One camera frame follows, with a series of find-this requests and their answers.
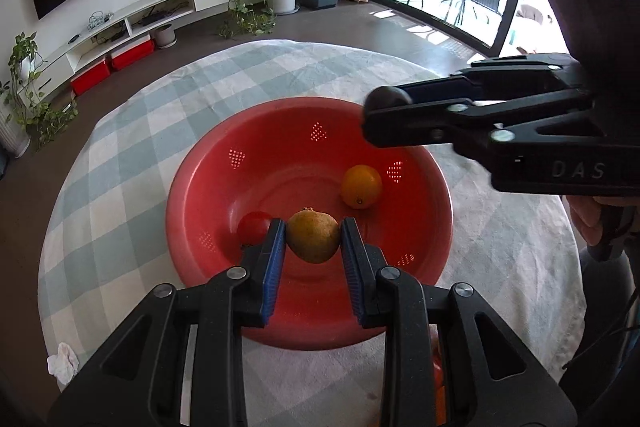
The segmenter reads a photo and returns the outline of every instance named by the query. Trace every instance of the red storage box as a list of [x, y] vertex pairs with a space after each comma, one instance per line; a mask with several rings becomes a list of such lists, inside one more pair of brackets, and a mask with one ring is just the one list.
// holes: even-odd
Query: red storage box
[[100, 84], [105, 78], [111, 74], [109, 65], [107, 64], [107, 57], [104, 57], [95, 66], [92, 66], [84, 73], [79, 73], [71, 79], [71, 88], [76, 95], [84, 93], [86, 90], [91, 89], [96, 84]]
[[111, 53], [111, 65], [116, 71], [122, 70], [133, 64], [136, 60], [140, 60], [140, 58], [153, 53], [155, 48], [156, 45], [151, 37], [144, 35]]

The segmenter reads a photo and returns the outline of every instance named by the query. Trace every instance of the silver bolt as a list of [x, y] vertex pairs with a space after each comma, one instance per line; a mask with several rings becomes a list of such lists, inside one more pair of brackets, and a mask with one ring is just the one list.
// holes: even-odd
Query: silver bolt
[[444, 131], [442, 129], [433, 129], [431, 131], [431, 138], [434, 140], [442, 140], [444, 138]]
[[397, 279], [400, 277], [400, 270], [398, 268], [394, 268], [393, 266], [385, 266], [382, 270], [380, 270], [380, 275], [385, 279]]
[[466, 105], [466, 103], [453, 103], [449, 105], [449, 107], [447, 107], [447, 111], [463, 112], [463, 111], [466, 111], [468, 108], [469, 106]]
[[511, 131], [508, 131], [506, 129], [498, 129], [496, 131], [492, 131], [490, 136], [491, 139], [495, 142], [510, 142], [516, 137]]
[[466, 282], [459, 282], [455, 287], [456, 293], [461, 297], [470, 297], [474, 294], [473, 286]]
[[174, 292], [174, 287], [167, 283], [159, 284], [154, 288], [154, 295], [159, 299], [168, 297]]
[[246, 270], [242, 268], [242, 266], [234, 266], [226, 271], [226, 276], [229, 277], [229, 279], [237, 281], [246, 276]]

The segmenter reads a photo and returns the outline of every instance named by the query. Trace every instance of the tv stand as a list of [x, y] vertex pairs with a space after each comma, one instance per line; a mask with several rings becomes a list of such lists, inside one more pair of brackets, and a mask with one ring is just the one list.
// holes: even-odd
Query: tv stand
[[[44, 57], [44, 69], [33, 86], [34, 98], [40, 93], [41, 100], [50, 100], [56, 90], [76, 74], [91, 68], [136, 37], [204, 10], [208, 10], [204, 16], [222, 13], [227, 9], [227, 3], [228, 0], [141, 0], [118, 10], [108, 22], [91, 31], [83, 31], [73, 42], [67, 42]], [[25, 89], [19, 94], [28, 104]]]

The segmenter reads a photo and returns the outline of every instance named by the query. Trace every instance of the crumpled tissue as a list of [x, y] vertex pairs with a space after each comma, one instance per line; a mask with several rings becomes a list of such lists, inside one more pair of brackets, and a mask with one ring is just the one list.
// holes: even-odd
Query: crumpled tissue
[[62, 385], [67, 385], [78, 372], [78, 357], [74, 350], [64, 342], [58, 344], [58, 353], [47, 359], [49, 374], [58, 379]]

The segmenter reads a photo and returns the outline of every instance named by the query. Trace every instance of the checkered tablecloth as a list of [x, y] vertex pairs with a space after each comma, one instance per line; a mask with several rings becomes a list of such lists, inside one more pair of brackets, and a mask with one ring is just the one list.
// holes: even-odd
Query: checkered tablecloth
[[[386, 55], [265, 40], [202, 58], [142, 89], [98, 122], [54, 206], [38, 283], [49, 354], [66, 342], [82, 365], [151, 288], [182, 287], [164, 234], [166, 198], [180, 162], [213, 126], [275, 98], [361, 102], [382, 84], [433, 77]], [[470, 282], [558, 379], [580, 342], [585, 310], [559, 198], [498, 193], [475, 162], [448, 146], [430, 149], [454, 210], [439, 285]], [[252, 425], [357, 427], [375, 418], [383, 337], [333, 351], [251, 341], [243, 349]]]

